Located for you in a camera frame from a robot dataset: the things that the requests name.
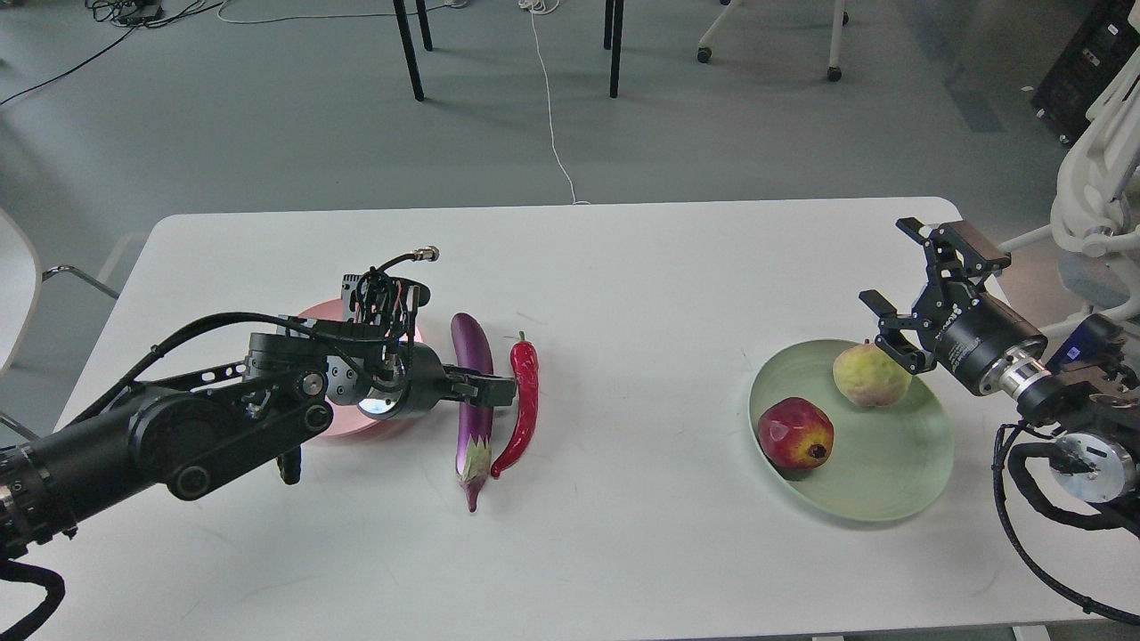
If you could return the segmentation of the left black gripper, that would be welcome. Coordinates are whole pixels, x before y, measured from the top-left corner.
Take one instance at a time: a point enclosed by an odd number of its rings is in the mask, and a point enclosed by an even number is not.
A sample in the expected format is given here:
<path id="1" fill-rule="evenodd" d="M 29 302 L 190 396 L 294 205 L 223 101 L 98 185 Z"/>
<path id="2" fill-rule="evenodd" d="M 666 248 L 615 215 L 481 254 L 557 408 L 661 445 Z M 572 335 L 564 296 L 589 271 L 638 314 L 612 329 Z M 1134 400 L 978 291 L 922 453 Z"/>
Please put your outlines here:
<path id="1" fill-rule="evenodd" d="M 373 348 L 363 357 L 370 382 L 355 403 L 366 417 L 423 417 L 443 398 L 472 407 L 506 407 L 518 396 L 513 378 L 445 373 L 435 350 L 427 344 L 398 344 L 390 352 Z"/>

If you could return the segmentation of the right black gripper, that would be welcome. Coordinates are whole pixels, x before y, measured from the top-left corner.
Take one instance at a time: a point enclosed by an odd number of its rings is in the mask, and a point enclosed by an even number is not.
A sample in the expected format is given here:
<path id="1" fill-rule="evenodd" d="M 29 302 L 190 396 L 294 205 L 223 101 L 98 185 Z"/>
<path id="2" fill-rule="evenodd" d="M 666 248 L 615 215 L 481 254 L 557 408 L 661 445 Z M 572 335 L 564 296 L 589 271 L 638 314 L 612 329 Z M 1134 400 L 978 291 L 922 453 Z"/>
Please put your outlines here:
<path id="1" fill-rule="evenodd" d="M 878 289 L 863 289 L 860 301 L 878 317 L 879 346 L 907 374 L 920 375 L 940 364 L 974 396 L 997 391 L 992 370 L 1018 348 L 1039 358 L 1047 336 L 985 291 L 990 276 L 1013 263 L 972 224 L 921 224 L 904 216 L 895 226 L 925 252 L 925 291 L 913 313 L 899 315 Z M 912 331 L 923 347 L 904 336 Z"/>

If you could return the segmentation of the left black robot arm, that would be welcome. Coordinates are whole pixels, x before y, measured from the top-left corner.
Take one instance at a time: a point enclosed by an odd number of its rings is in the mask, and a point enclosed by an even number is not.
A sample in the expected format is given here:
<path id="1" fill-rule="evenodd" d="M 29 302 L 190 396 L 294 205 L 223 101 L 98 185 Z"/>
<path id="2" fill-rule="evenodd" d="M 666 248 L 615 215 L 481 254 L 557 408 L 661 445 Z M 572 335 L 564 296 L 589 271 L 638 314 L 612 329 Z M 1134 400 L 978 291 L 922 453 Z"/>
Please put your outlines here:
<path id="1" fill-rule="evenodd" d="M 406 261 L 435 261 L 435 248 L 349 273 L 337 320 L 215 313 L 178 328 L 127 371 L 70 425 L 3 449 L 3 581 L 44 589 L 44 600 L 3 632 L 32 636 L 52 617 L 65 583 L 58 573 L 21 563 L 33 544 L 73 537 L 78 524 L 163 484 L 179 500 L 199 500 L 274 462 L 283 482 L 300 480 L 301 448 L 326 433 L 337 406 L 367 417 L 423 417 L 439 401 L 461 409 L 506 407 L 513 378 L 497 378 L 471 318 L 453 320 L 457 364 L 443 364 L 416 339 L 430 289 L 391 276 Z M 176 378 L 140 374 L 178 346 L 218 328 L 264 323 L 241 362 Z"/>

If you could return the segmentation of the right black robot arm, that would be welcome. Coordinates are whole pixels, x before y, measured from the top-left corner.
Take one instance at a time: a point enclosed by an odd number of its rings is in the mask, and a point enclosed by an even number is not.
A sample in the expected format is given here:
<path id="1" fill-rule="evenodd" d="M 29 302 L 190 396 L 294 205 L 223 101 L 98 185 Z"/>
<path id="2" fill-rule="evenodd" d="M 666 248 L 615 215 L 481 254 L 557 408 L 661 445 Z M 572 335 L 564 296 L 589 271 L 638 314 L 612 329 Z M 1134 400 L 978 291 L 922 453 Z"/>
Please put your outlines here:
<path id="1" fill-rule="evenodd" d="M 997 428 L 992 486 L 997 519 L 1021 562 L 1047 589 L 1107 620 L 1137 624 L 1135 612 L 1066 587 L 1023 547 L 1005 508 L 1005 482 L 1039 516 L 1080 532 L 1137 535 L 1137 374 L 1124 362 L 1127 338 L 1101 313 L 1078 322 L 1054 356 L 1047 336 L 986 281 L 1011 263 L 971 224 L 897 227 L 925 252 L 925 289 L 909 313 L 876 289 L 860 300 L 876 314 L 876 346 L 909 374 L 947 370 L 969 393 L 1005 393 L 1018 421 Z"/>

